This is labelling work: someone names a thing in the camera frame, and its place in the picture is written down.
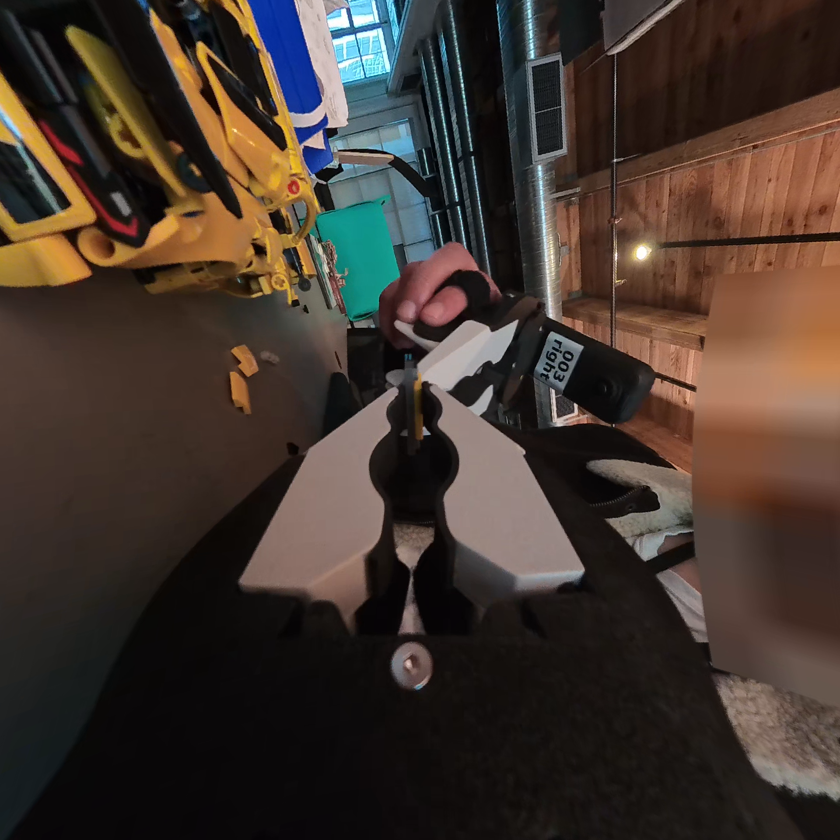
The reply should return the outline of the person's right hand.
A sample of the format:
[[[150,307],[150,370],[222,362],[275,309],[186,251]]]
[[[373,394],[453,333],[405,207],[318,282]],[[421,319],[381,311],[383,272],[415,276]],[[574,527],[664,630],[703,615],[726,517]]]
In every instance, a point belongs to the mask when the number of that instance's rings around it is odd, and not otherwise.
[[[460,287],[448,285],[449,278],[458,272],[479,275],[491,303],[502,299],[497,284],[480,270],[464,246],[446,244],[427,259],[406,265],[398,280],[383,290],[379,320],[388,350],[403,352],[415,345],[411,336],[396,327],[397,322],[413,329],[422,324],[435,339],[446,336],[451,323],[459,324],[468,307],[468,298]]]

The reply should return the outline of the brown wooden model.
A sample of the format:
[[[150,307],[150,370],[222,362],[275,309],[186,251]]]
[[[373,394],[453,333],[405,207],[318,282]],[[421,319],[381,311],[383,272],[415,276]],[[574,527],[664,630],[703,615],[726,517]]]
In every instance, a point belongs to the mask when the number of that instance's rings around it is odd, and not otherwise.
[[[325,239],[321,243],[323,252],[323,261],[327,270],[328,282],[332,290],[332,296],[339,311],[345,318],[349,318],[347,308],[343,299],[342,289],[345,287],[345,277],[347,272],[341,273],[338,271],[337,251],[333,242]]]

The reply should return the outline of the blue plastic bin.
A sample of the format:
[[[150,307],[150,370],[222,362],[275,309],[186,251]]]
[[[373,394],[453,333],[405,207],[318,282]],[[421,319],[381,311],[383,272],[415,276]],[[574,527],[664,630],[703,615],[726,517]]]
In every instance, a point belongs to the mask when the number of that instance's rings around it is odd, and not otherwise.
[[[297,4],[293,1],[250,2],[257,29],[272,59],[287,110],[312,176],[333,162],[328,150],[328,114]]]

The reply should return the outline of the yellow toy brick car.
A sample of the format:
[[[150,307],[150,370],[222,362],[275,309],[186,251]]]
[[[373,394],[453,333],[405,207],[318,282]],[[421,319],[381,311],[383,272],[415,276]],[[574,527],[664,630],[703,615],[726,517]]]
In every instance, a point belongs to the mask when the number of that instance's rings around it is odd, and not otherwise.
[[[1,284],[278,293],[320,211],[248,2],[1,2]]]

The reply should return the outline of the silver ventilation duct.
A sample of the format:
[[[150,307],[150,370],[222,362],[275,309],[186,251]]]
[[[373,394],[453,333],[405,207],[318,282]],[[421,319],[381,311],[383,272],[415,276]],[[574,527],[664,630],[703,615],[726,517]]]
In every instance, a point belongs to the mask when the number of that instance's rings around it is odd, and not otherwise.
[[[559,5],[549,1],[497,1],[500,61],[507,109],[514,204],[523,286],[546,315],[562,318],[560,239],[555,162],[532,163],[526,69],[529,60],[560,52]]]

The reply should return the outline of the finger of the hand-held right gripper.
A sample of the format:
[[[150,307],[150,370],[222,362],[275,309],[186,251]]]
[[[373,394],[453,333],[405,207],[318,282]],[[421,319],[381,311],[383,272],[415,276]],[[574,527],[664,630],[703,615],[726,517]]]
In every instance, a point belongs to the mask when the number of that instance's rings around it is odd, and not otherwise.
[[[473,414],[482,416],[497,400],[501,388],[499,377],[466,376],[452,387],[452,397]]]
[[[499,362],[507,350],[507,327],[493,330],[475,320],[464,321],[427,353],[418,373],[423,383],[450,392],[484,364]]]

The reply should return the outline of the small yellow black brick assembly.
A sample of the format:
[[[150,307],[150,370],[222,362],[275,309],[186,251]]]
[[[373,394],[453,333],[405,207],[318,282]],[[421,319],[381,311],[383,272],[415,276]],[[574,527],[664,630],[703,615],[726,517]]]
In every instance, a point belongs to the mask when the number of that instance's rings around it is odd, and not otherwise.
[[[403,378],[402,378],[402,392],[405,404],[405,420],[406,420],[406,452],[413,456],[417,453],[420,444],[412,441],[411,437],[411,390],[412,390],[412,369],[417,367],[417,363],[412,354],[407,354],[404,359]]]

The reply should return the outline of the grey desk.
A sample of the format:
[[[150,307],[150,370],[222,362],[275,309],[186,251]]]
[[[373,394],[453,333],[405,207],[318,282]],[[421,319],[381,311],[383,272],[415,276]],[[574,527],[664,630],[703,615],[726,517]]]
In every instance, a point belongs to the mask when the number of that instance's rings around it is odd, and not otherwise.
[[[2,838],[165,576],[320,436],[346,321],[317,280],[298,298],[158,296],[111,269],[2,289]],[[259,365],[249,416],[230,398],[240,344]]]

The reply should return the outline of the teal board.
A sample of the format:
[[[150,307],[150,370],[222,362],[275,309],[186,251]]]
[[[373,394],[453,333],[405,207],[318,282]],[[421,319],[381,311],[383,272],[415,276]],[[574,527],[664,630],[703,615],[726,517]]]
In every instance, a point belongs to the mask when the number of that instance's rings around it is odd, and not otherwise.
[[[352,322],[372,318],[383,290],[400,275],[385,219],[390,200],[380,196],[321,213],[316,220],[321,242],[330,242],[335,249],[335,269],[344,281],[343,305]]]

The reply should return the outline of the black panel desk lamp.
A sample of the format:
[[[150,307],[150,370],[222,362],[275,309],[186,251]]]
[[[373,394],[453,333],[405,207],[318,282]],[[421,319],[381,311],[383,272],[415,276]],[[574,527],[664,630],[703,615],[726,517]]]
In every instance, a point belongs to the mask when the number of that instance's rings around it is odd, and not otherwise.
[[[379,166],[387,165],[408,181],[425,198],[438,199],[440,191],[430,175],[423,175],[407,161],[393,153],[373,149],[337,150],[333,159],[342,165]]]

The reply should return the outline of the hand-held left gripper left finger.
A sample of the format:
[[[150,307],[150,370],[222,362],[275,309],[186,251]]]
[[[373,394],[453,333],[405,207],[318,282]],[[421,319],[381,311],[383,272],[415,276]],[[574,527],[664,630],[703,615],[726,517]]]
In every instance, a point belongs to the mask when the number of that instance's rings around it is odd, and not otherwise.
[[[403,618],[411,575],[382,476],[404,421],[404,390],[392,388],[309,449],[239,578],[244,592],[329,602],[342,618]]]

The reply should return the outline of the grey ceiling unit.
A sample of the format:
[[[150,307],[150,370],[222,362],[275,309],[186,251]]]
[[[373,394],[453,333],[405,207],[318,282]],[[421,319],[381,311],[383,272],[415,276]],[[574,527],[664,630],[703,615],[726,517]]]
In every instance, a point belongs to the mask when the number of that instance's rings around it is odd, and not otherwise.
[[[603,48],[614,56],[645,35],[683,1],[604,1]]]

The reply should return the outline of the white patterned paper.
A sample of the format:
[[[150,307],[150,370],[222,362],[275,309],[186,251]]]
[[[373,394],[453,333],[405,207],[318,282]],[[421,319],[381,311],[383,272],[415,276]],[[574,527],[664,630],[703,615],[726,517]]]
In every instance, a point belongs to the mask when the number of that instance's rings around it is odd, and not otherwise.
[[[327,129],[343,129],[350,118],[349,104],[334,54],[327,6],[323,1],[296,1],[296,6],[321,91]]]

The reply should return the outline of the window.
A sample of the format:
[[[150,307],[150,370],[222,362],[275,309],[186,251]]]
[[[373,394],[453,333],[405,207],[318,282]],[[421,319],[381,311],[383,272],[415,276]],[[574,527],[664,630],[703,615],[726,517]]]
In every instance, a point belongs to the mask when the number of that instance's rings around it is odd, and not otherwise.
[[[325,7],[342,84],[348,87],[389,77],[395,52],[394,3],[325,2]]]

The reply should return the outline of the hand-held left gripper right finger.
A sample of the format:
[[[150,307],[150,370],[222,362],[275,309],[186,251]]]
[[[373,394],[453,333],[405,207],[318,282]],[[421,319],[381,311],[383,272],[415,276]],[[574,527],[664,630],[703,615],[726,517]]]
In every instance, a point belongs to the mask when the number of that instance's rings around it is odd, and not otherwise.
[[[578,583],[584,566],[522,447],[437,385],[436,429],[457,457],[443,517],[454,541],[453,583],[481,610]]]

